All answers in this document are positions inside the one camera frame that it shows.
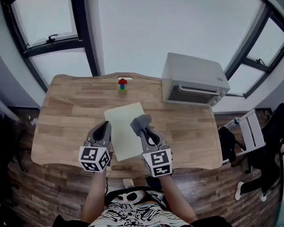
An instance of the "paper sheet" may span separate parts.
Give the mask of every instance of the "paper sheet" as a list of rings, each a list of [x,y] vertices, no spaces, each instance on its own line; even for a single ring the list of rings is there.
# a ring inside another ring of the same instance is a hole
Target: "paper sheet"
[[[140,103],[106,110],[105,119],[112,125],[112,145],[118,161],[136,157],[143,153],[140,137],[136,136],[130,123],[144,114]]]

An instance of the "sneaker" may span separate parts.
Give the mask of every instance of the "sneaker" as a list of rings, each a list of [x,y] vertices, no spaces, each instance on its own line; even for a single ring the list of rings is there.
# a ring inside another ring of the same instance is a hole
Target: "sneaker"
[[[262,191],[260,191],[260,201],[265,202],[266,198],[267,198],[267,192],[263,193]]]
[[[236,194],[235,194],[235,200],[237,200],[237,201],[240,200],[240,198],[241,198],[241,186],[243,184],[244,184],[243,182],[238,183],[237,191],[236,191]]]
[[[123,179],[123,186],[126,189],[134,187],[133,180],[132,179]]]

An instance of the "fiducial marker cube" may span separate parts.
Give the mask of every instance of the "fiducial marker cube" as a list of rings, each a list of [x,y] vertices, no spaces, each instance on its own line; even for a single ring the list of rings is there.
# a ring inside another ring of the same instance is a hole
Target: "fiducial marker cube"
[[[85,171],[103,172],[110,161],[106,147],[80,147],[79,162]]]
[[[153,177],[172,173],[172,154],[170,149],[142,154],[146,167]]]

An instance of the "window frame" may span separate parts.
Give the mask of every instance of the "window frame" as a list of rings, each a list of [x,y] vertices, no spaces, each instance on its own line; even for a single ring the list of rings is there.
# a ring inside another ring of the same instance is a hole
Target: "window frame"
[[[11,4],[14,1],[15,0],[1,0],[5,21],[24,63],[45,92],[47,92],[48,85],[30,60],[30,57],[32,56],[56,51],[84,48],[92,76],[95,77],[101,75],[95,49],[96,46],[93,37],[89,7],[86,5],[88,4],[88,0],[71,0],[72,12],[78,34],[77,36],[62,38],[29,48],[27,48],[25,44],[17,24],[15,14],[12,10]]]
[[[263,76],[261,76],[258,79],[258,81],[254,85],[252,85],[247,92],[241,95],[244,98],[248,98],[265,81],[265,79],[277,67],[277,65],[284,57],[284,44],[283,44],[281,50],[275,56],[270,66],[265,66],[260,62],[248,58],[250,50],[258,40],[269,18],[271,18],[273,22],[275,22],[275,24],[284,32],[284,18],[282,17],[282,15],[275,9],[275,7],[268,0],[262,0],[262,1],[264,2],[265,7],[260,18],[258,19],[258,22],[256,23],[250,35],[248,36],[241,49],[238,51],[236,57],[234,58],[234,60],[232,61],[232,63],[229,65],[229,67],[225,72],[227,80],[229,80],[233,76],[233,74],[236,72],[236,70],[239,68],[241,64],[250,66],[252,68],[264,72]],[[239,95],[235,93],[228,93],[227,96],[239,96]]]

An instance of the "graphic t-shirt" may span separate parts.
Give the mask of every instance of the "graphic t-shirt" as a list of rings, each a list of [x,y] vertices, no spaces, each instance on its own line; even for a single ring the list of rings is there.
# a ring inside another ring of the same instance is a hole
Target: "graphic t-shirt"
[[[150,187],[110,192],[105,196],[104,212],[89,226],[191,227],[168,211],[163,192]]]

